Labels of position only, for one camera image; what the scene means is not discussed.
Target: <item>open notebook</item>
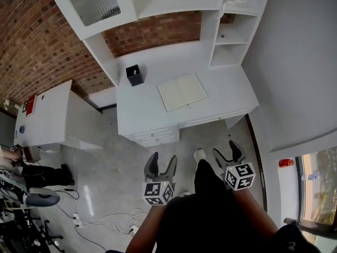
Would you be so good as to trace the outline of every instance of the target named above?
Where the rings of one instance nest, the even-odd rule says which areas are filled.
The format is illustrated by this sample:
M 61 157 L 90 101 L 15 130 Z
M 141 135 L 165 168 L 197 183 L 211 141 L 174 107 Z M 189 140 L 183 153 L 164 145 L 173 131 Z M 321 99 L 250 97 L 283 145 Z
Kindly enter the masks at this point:
M 180 76 L 157 86 L 166 111 L 208 98 L 196 74 Z

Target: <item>gray tile floor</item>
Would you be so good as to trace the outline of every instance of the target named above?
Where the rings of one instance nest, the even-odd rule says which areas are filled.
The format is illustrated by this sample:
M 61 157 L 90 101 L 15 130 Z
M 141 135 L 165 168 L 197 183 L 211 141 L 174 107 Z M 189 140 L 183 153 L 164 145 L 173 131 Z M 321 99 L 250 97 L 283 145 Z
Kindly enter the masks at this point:
M 129 214 L 134 208 L 141 208 L 148 212 L 149 206 L 143 201 L 141 184 L 144 182 L 144 166 L 149 157 L 159 152 L 160 171 L 164 171 L 170 158 L 175 154 L 178 157 L 178 166 L 174 182 L 175 194 L 183 191 L 194 192 L 194 175 L 196 162 L 193 158 L 195 149 L 202 147 L 206 157 L 216 174 L 221 173 L 212 156 L 212 149 L 217 148 L 225 157 L 231 157 L 228 145 L 229 139 L 239 143 L 247 155 L 246 162 L 252 161 L 258 171 L 256 156 L 251 136 L 245 119 L 242 119 L 231 130 L 227 130 L 224 121 L 208 123 L 182 129 L 180 142 L 160 145 L 150 149 L 144 148 L 117 133 L 116 109 L 104 111 L 106 123 L 105 147 L 103 150 L 82 151 L 69 147 L 62 147 L 57 154 L 42 154 L 41 164 L 59 167 L 66 162 L 76 176 L 76 188 L 81 197 L 76 201 L 76 210 L 84 222 L 95 222 L 102 217 L 115 213 Z M 257 176 L 250 191 L 262 205 L 262 188 L 260 176 Z M 60 193 L 62 207 L 69 215 L 73 213 L 74 202 Z M 57 206 L 40 208 L 40 214 L 51 222 L 51 230 L 55 234 L 65 237 L 61 246 L 67 253 L 72 252 L 103 252 L 103 249 L 87 242 L 74 230 L 74 223 L 64 215 Z M 118 222 L 123 232 L 128 231 L 128 215 L 111 216 L 100 221 L 109 228 L 114 228 Z M 102 245 L 105 249 L 114 249 L 125 252 L 130 241 L 111 232 L 102 226 L 87 226 L 78 229 L 86 238 Z

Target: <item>black box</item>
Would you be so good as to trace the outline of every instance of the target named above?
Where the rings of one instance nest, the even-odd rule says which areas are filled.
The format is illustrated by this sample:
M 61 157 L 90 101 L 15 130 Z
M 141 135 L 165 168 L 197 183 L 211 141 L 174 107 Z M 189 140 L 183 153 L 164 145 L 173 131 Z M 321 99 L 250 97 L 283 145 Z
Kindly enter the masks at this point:
M 133 65 L 133 66 L 128 67 L 126 69 L 126 76 L 132 86 L 136 86 L 141 83 L 144 83 L 143 76 L 141 72 L 139 71 L 138 65 Z

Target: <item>person's arm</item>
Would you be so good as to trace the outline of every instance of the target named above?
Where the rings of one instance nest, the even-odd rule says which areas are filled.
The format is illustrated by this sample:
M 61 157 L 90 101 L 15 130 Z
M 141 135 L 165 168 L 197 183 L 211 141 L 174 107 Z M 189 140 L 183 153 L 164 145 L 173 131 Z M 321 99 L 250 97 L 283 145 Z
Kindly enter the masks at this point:
M 233 194 L 251 225 L 257 230 L 261 238 L 263 240 L 270 240 L 278 231 L 274 221 L 257 203 L 248 189 L 234 191 Z
M 8 151 L 5 149 L 0 148 L 3 154 L 4 158 L 8 158 L 11 160 L 19 160 L 21 158 L 21 153 L 19 150 L 12 152 L 12 151 Z
M 151 253 L 166 206 L 153 206 L 141 227 L 131 240 L 125 253 Z

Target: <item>person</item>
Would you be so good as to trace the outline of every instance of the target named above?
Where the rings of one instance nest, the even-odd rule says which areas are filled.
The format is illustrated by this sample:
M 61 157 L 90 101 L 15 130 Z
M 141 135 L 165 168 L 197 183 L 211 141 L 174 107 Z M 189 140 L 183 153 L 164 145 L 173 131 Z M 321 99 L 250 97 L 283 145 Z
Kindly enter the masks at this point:
M 14 152 L 0 148 L 0 169 L 21 175 L 25 180 L 27 189 L 56 185 L 73 186 L 75 184 L 72 173 L 66 164 L 62 164 L 59 169 L 27 164 L 18 167 L 15 162 L 20 159 L 21 152 L 19 149 Z
M 153 206 L 126 253 L 319 252 L 297 227 L 278 230 L 248 189 L 226 190 L 202 149 L 194 158 L 195 194 Z

